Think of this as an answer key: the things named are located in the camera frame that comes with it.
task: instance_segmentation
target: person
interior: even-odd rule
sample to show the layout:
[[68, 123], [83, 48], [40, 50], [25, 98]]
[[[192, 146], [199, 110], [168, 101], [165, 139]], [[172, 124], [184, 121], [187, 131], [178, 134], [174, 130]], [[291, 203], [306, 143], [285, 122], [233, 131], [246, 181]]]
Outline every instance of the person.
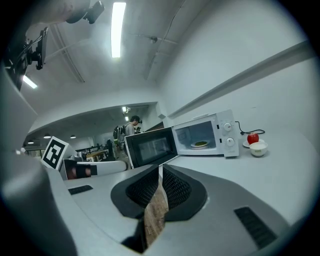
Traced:
[[125, 126], [125, 136], [134, 135], [135, 134], [135, 126], [137, 126], [140, 122], [140, 117], [134, 115], [130, 119], [130, 123]]

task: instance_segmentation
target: microwave control knob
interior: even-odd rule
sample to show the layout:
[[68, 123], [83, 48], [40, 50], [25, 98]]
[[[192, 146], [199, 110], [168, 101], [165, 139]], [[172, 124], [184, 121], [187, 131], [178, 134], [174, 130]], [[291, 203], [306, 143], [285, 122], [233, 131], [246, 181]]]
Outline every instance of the microwave control knob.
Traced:
[[223, 125], [223, 128], [224, 128], [227, 132], [230, 132], [231, 129], [232, 129], [231, 123], [226, 122], [226, 123]]
[[234, 144], [235, 144], [235, 140], [233, 138], [227, 138], [226, 139], [226, 144], [229, 146], [229, 147], [232, 147]]

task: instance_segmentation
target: microwave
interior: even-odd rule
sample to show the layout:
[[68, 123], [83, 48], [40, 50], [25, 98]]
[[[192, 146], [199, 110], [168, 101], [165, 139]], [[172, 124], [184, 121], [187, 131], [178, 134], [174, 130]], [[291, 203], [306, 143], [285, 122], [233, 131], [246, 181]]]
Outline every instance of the microwave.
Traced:
[[232, 111], [195, 118], [178, 125], [124, 137], [132, 168], [160, 165], [178, 156], [239, 156]]

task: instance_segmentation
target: red apple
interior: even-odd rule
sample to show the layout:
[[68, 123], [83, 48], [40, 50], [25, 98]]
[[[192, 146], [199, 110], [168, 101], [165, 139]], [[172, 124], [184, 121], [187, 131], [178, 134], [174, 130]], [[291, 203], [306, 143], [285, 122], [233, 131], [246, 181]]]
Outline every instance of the red apple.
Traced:
[[248, 135], [247, 140], [248, 140], [249, 144], [259, 142], [259, 135], [256, 133], [251, 133]]

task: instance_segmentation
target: white bowl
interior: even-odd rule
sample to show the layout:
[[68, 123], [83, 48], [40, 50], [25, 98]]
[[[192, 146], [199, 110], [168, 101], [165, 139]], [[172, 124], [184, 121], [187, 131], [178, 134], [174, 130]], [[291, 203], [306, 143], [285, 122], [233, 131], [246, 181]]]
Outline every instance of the white bowl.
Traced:
[[251, 154], [255, 157], [262, 157], [268, 151], [268, 144], [265, 142], [255, 142], [249, 146]]

